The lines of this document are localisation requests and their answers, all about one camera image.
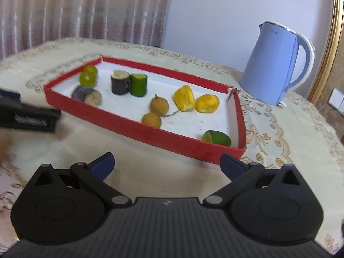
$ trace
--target tablecloth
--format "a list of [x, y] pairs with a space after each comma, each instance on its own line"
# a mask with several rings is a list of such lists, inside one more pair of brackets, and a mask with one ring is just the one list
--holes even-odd
[[[23, 102], [47, 106], [45, 83], [100, 55], [237, 87], [247, 132], [247, 150], [241, 160], [267, 168], [295, 164], [324, 209], [317, 242], [331, 253], [343, 245], [344, 148], [314, 105], [294, 92], [286, 95], [287, 107], [270, 106], [240, 90], [241, 73], [234, 68], [155, 47], [82, 38], [48, 42], [0, 62], [0, 88], [19, 91]], [[202, 200], [229, 183], [217, 165], [135, 141], [66, 113], [55, 134], [0, 129], [0, 253], [17, 240], [10, 209], [41, 164], [68, 168], [107, 151], [114, 153], [116, 168], [106, 183], [132, 199], [197, 196]]]

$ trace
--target ribbed black surface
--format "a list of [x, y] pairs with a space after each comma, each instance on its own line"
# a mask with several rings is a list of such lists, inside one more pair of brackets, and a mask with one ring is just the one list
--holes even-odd
[[139, 198], [111, 211], [96, 232], [62, 246], [35, 246], [25, 240], [4, 258], [324, 258], [315, 242], [290, 247], [263, 245], [239, 233], [221, 210], [196, 198]]

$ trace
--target kettle handle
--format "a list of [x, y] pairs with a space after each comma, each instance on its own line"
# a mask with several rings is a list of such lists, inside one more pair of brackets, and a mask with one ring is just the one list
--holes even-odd
[[313, 46], [313, 44], [309, 41], [309, 39], [307, 39], [301, 33], [296, 33], [296, 36], [298, 38], [299, 45], [302, 45], [305, 52], [306, 52], [306, 63], [305, 63], [305, 66], [304, 66], [303, 71], [300, 74], [300, 76], [296, 80], [294, 80], [293, 82], [291, 82], [290, 84], [285, 86], [285, 88], [284, 88], [285, 91], [288, 90], [290, 87], [294, 87], [293, 89], [296, 89], [301, 84], [303, 84], [307, 80], [309, 75], [311, 74], [311, 71], [312, 71], [312, 68], [314, 65], [314, 46]]

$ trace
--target blue kettle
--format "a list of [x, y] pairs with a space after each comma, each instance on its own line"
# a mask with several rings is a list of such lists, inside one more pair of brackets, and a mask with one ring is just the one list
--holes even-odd
[[[314, 46], [304, 35], [272, 21], [259, 25], [260, 35], [245, 68], [240, 85], [253, 97], [271, 105], [283, 103], [287, 90], [297, 88], [310, 75]], [[306, 64], [300, 76], [290, 82], [302, 46]]]

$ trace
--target gold frame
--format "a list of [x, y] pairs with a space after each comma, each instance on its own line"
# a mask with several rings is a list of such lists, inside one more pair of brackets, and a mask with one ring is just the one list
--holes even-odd
[[313, 84], [308, 100], [314, 105], [319, 101], [325, 84], [330, 76], [331, 69], [336, 58], [339, 40], [343, 28], [344, 0], [333, 0], [333, 13], [329, 40], [327, 41], [324, 57], [321, 62], [319, 73]]

